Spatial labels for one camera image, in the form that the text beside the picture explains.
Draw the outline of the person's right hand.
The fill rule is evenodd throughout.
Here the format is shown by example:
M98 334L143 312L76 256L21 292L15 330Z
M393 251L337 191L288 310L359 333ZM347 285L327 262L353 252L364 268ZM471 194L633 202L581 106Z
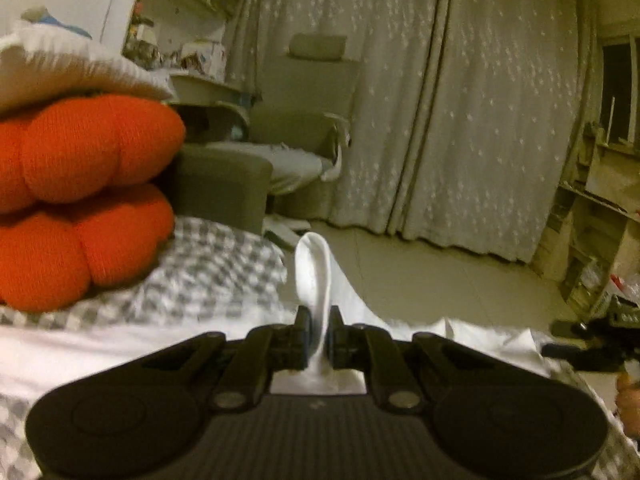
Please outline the person's right hand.
M620 374L616 380L615 405L624 433L631 439L640 438L640 390L628 373Z

